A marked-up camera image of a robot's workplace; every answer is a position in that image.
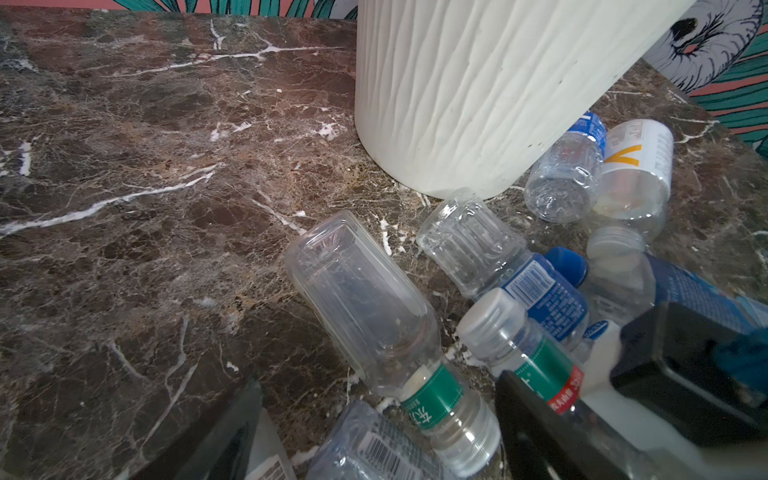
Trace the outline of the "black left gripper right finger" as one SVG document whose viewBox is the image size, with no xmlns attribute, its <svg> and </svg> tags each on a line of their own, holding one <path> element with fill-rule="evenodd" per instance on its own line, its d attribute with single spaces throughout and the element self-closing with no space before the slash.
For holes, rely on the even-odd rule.
<svg viewBox="0 0 768 480">
<path fill-rule="evenodd" d="M 579 400 L 552 410 L 511 371 L 495 407 L 514 479 L 652 479 L 654 463 Z"/>
</svg>

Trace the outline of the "clear square bottle green cap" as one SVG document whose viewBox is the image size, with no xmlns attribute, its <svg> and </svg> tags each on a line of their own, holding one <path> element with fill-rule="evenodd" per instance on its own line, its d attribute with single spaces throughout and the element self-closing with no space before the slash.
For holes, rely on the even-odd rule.
<svg viewBox="0 0 768 480">
<path fill-rule="evenodd" d="M 484 294 L 460 320 L 457 335 L 495 378 L 509 371 L 556 413 L 576 410 L 580 362 L 506 291 Z"/>
</svg>

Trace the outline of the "blue label white cap bottle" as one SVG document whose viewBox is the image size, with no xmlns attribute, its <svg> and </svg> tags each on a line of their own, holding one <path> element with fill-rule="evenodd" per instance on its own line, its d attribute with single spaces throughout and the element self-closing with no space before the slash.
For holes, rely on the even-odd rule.
<svg viewBox="0 0 768 480">
<path fill-rule="evenodd" d="M 567 350 L 586 359 L 584 333 L 591 314 L 585 296 L 470 189 L 461 188 L 443 200 L 416 241 L 463 297 L 476 302 L 488 291 L 502 289 Z"/>
</svg>

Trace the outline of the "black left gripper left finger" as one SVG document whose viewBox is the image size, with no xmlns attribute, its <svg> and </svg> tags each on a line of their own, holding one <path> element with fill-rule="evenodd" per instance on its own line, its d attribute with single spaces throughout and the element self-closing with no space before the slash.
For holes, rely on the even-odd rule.
<svg viewBox="0 0 768 480">
<path fill-rule="evenodd" d="M 243 380 L 224 394 L 134 479 L 243 479 L 247 474 L 263 392 Z"/>
</svg>

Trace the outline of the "clear green label bottle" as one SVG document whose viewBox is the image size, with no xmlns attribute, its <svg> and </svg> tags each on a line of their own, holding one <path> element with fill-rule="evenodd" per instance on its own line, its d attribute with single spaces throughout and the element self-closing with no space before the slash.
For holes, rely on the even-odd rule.
<svg viewBox="0 0 768 480">
<path fill-rule="evenodd" d="M 430 302 L 351 212 L 294 240 L 285 268 L 363 383 L 398 401 L 450 471 L 467 478 L 490 462 L 497 417 L 444 355 Z"/>
</svg>

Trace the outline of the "white yellow label bottle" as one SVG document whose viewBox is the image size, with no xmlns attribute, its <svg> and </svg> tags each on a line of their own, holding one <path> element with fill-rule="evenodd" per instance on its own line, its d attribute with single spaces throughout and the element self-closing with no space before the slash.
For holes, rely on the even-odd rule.
<svg viewBox="0 0 768 480">
<path fill-rule="evenodd" d="M 666 223 L 673 150 L 671 130 L 656 120 L 629 120 L 609 130 L 588 231 L 624 227 L 654 240 Z"/>
</svg>

